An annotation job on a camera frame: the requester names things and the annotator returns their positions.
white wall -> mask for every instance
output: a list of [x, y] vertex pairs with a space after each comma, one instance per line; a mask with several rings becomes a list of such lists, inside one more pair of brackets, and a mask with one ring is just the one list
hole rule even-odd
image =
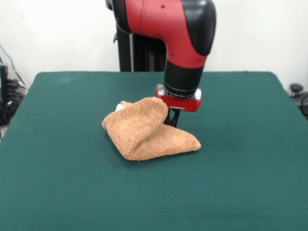
[[[205, 70], [272, 71], [285, 88], [308, 88], [307, 0], [215, 4], [217, 34]], [[0, 0], [0, 43], [28, 85], [41, 71], [118, 71], [115, 30], [105, 0]]]

black cable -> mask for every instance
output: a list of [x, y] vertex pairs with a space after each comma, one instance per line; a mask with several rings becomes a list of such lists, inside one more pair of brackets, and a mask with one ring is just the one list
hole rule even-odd
[[300, 110], [302, 111], [303, 115], [305, 115], [305, 112], [304, 112], [304, 101], [305, 99], [308, 99], [308, 94], [305, 95], [303, 98], [302, 98], [302, 101], [301, 101], [301, 104], [300, 104]]
[[23, 79], [22, 79], [22, 78], [20, 77], [20, 75], [17, 73], [17, 71], [16, 71], [16, 69], [15, 69], [15, 66], [14, 66], [14, 63], [13, 63], [13, 59], [11, 58], [11, 56], [5, 51], [5, 49], [2, 47], [1, 44], [0, 44], [0, 48], [1, 48], [1, 50], [3, 51], [3, 53], [5, 53], [5, 55], [10, 59], [12, 68], [13, 68], [15, 74], [17, 75], [17, 77], [19, 78], [19, 80], [20, 80], [24, 85], [26, 85], [25, 82], [23, 81]]

towel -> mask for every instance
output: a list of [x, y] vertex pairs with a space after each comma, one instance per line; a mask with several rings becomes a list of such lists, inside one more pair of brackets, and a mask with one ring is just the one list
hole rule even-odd
[[112, 142], [131, 161], [197, 151], [200, 142], [192, 134], [163, 124], [167, 105], [157, 97], [136, 103], [121, 101], [102, 122]]

green table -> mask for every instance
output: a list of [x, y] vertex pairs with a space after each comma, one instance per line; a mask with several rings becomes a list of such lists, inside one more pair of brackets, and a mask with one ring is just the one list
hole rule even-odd
[[308, 230], [308, 124], [266, 72], [205, 73], [203, 148], [130, 162], [101, 127], [162, 73], [41, 73], [0, 144], [1, 231]]

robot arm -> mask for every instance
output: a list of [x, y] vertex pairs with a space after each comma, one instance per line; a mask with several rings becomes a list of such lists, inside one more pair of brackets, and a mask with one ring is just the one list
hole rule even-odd
[[164, 83], [156, 87], [156, 96], [170, 109], [196, 111], [216, 30], [212, 0], [112, 0], [111, 5], [118, 28], [166, 45]]

